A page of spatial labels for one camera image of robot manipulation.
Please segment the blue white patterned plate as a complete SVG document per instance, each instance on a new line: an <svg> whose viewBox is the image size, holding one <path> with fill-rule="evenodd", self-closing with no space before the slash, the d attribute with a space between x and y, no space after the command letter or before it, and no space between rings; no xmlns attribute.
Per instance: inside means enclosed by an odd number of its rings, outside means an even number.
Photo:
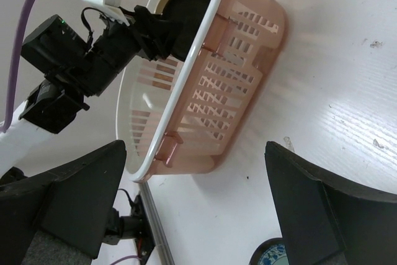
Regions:
<svg viewBox="0 0 397 265"><path fill-rule="evenodd" d="M289 265L283 238L269 239L260 244L249 265Z"/></svg>

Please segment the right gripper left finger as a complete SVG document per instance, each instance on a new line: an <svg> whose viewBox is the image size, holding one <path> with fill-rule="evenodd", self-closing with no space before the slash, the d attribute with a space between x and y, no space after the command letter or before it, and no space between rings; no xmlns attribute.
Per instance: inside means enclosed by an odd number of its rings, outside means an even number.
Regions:
<svg viewBox="0 0 397 265"><path fill-rule="evenodd" d="M1 186L1 264L90 264L99 255L127 158L113 141Z"/></svg>

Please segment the white pink dish rack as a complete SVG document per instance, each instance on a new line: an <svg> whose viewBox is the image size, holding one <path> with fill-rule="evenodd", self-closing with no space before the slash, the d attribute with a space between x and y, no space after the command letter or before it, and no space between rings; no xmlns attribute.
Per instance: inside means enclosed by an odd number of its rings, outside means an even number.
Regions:
<svg viewBox="0 0 397 265"><path fill-rule="evenodd" d="M159 0L149 0L154 12ZM134 182L216 169L287 36L275 0L211 0L185 61L134 58L118 92L116 136Z"/></svg>

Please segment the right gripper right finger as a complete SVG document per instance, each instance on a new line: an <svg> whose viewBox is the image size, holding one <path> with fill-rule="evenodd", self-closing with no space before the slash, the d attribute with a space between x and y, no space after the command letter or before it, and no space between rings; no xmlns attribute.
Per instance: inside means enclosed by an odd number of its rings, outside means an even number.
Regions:
<svg viewBox="0 0 397 265"><path fill-rule="evenodd" d="M290 264L396 264L396 194L332 173L274 141L264 157Z"/></svg>

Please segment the black plate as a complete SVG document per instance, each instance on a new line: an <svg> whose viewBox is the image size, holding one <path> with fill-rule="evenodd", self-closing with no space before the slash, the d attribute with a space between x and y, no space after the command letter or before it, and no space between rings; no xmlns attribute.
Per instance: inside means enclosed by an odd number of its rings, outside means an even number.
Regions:
<svg viewBox="0 0 397 265"><path fill-rule="evenodd" d="M182 26L171 55L185 61L211 0L168 0L162 11L166 20Z"/></svg>

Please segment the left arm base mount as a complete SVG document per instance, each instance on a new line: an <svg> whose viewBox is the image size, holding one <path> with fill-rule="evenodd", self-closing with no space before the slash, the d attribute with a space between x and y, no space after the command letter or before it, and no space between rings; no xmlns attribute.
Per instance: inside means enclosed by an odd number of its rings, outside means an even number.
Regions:
<svg viewBox="0 0 397 265"><path fill-rule="evenodd" d="M138 194L132 200L127 190L118 190L125 193L130 206L130 214L121 216L113 207L108 214L102 242L107 245L118 245L120 240L133 240L136 244L136 257L130 258L139 260L139 264L147 264L156 245L143 199Z"/></svg>

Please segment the aluminium rail frame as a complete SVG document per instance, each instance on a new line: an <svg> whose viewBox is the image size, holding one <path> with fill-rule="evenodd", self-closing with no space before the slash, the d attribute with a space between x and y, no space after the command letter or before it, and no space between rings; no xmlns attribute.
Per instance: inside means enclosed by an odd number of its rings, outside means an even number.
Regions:
<svg viewBox="0 0 397 265"><path fill-rule="evenodd" d="M161 264L175 265L174 258L172 257L172 253L147 182L140 184L140 195L153 236L154 247L158 251L160 262Z"/></svg>

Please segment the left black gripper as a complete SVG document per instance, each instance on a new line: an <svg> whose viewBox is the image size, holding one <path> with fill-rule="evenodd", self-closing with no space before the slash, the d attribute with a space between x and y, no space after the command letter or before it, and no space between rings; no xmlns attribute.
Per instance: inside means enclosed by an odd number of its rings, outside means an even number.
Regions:
<svg viewBox="0 0 397 265"><path fill-rule="evenodd" d="M20 118L60 133L80 110L89 110L85 98L101 95L133 57L170 56L177 22L139 5L133 18L133 34L126 25L111 23L93 45L58 15L40 24L25 38L21 56L45 79L28 97Z"/></svg>

